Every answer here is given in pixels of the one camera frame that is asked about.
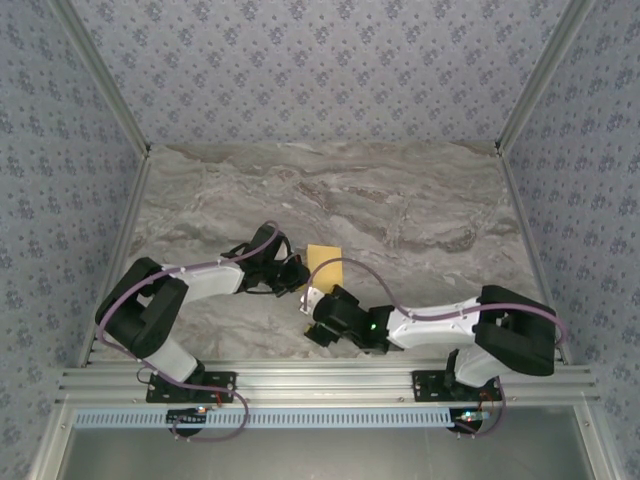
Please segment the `blue floral wallpaper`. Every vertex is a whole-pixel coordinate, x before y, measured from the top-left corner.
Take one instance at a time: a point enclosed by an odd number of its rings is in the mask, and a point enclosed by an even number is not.
[[[0,478],[75,364],[137,166],[45,0],[0,8]]]
[[[151,143],[492,140],[566,0],[74,0]]]
[[[545,273],[640,478],[640,4],[602,0],[508,155]]]

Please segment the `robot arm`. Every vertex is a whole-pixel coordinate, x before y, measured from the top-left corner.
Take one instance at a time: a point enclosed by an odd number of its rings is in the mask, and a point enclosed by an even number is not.
[[[265,224],[251,242],[222,254],[232,262],[167,275],[144,286],[114,312],[106,332],[174,381],[202,384],[204,366],[170,336],[178,311],[185,303],[212,295],[256,293],[252,289],[259,284],[269,287],[276,296],[304,285],[309,270],[300,256],[292,254],[289,241],[281,232],[260,253],[241,259],[239,252],[256,250],[273,233],[273,227]],[[134,262],[98,308],[96,323],[131,287],[168,267],[150,258]],[[464,302],[413,309],[412,313],[432,316],[497,303],[529,305],[555,313],[497,286],[486,286],[480,296]],[[365,311],[353,295],[337,285],[327,295],[310,289],[307,308],[301,310],[315,321],[305,336],[325,347],[340,338],[352,341],[365,352],[382,354],[420,345],[451,345],[454,350],[443,383],[447,392],[481,388],[508,371],[536,376],[553,373],[555,327],[530,313],[483,311],[459,313],[448,320],[416,321],[391,305]]]
[[[458,314],[448,320],[416,321],[393,306],[365,311],[358,303],[338,285],[327,295],[311,289],[307,309],[303,306],[301,311],[311,315],[315,323],[305,336],[322,346],[346,338],[363,351],[382,354],[421,345],[451,345],[456,349],[447,366],[451,381],[473,388],[482,387],[509,371],[535,376],[553,373],[555,327],[536,315],[489,311]],[[478,297],[464,302],[411,309],[411,312],[435,316],[497,303],[529,305],[555,313],[549,307],[498,286],[485,286]]]
[[[249,243],[238,245],[223,257],[233,260],[239,252],[252,251],[264,244],[273,234],[273,227],[265,224]],[[95,321],[100,323],[105,313],[129,288],[158,273],[169,265],[161,265],[150,258],[136,260],[102,302]],[[304,285],[309,270],[300,256],[291,252],[284,234],[277,237],[262,252],[237,261],[196,271],[167,275],[143,287],[118,308],[106,331],[137,358],[144,359],[158,371],[177,382],[198,383],[202,364],[170,335],[182,305],[213,295],[253,293],[258,284],[267,285],[276,296],[292,292]]]

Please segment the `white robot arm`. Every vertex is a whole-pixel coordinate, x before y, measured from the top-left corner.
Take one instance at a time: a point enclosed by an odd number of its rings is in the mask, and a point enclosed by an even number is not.
[[[422,345],[447,345],[456,349],[453,379],[479,388],[509,371],[545,376],[553,373],[555,327],[547,320],[521,311],[462,314],[482,304],[511,303],[550,308],[497,286],[486,286],[478,297],[450,305],[409,309],[421,317],[453,314],[448,320],[413,320],[393,306],[364,311],[358,301],[340,286],[330,294],[311,288],[306,308],[313,317],[305,336],[328,346],[346,338],[363,351],[386,353]]]

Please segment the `marble surface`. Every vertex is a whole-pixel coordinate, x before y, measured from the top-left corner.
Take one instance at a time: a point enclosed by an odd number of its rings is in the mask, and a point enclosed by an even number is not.
[[[308,243],[337,245],[374,267],[408,306],[459,301],[490,283],[538,298],[492,151],[451,143],[155,146],[129,264],[215,259],[274,219],[301,253]],[[388,303],[368,273],[344,271],[364,306]],[[322,348],[307,340],[298,302],[297,294],[210,297],[185,305],[173,332],[204,360],[362,355],[347,341]]]

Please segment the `metal frame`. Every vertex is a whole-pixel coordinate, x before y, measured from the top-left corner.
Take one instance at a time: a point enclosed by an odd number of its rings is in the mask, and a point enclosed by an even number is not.
[[[549,289],[537,257],[531,232],[524,220],[522,204],[513,183],[509,165],[501,158],[507,182],[531,264],[545,301],[550,301]],[[121,273],[129,249],[135,221],[149,173],[149,162],[143,159],[129,199],[127,215],[122,224],[103,293],[111,288]],[[82,367],[63,372],[55,398],[55,408],[34,462],[30,480],[57,478],[64,458],[71,427],[77,412],[86,408],[127,408],[143,411],[146,386],[135,378],[139,366],[131,361],[87,363],[94,341],[91,327],[80,363]],[[571,363],[567,349],[562,351],[565,363]],[[406,409],[423,407],[413,400],[411,372],[443,369],[442,362],[432,360],[394,360],[368,358],[351,360],[246,360],[205,362],[208,370],[238,372],[238,392],[251,407],[258,408],[363,408],[382,407]],[[510,374],[502,377],[509,408],[573,406],[580,425],[582,440],[598,480],[624,479],[619,457],[613,447],[611,433],[597,406],[600,397],[589,367],[556,365],[552,377],[530,377]],[[464,403],[435,403],[434,407],[473,406]],[[225,406],[239,409],[235,402]]]
[[[131,144],[138,153],[146,153],[147,142],[144,135],[75,7],[70,0],[49,0],[49,5]]]
[[[238,372],[237,391],[252,408],[306,410],[314,407],[384,408],[418,411],[424,403],[413,400],[411,372],[441,369],[444,362],[389,360],[266,360],[205,362],[207,370]],[[53,480],[60,472],[70,431],[83,409],[126,408],[145,412],[146,386],[138,383],[133,362],[111,362],[85,369],[67,369],[62,375],[56,405],[30,480]],[[584,406],[599,400],[589,367],[558,365],[551,377],[509,374],[502,377],[509,408]],[[438,402],[430,407],[474,406]],[[184,408],[165,405],[158,408]],[[223,408],[240,412],[239,402]],[[615,478],[596,470],[597,479]]]
[[[500,153],[509,152],[513,146],[595,3],[595,0],[571,0],[565,8],[500,132],[498,138]]]

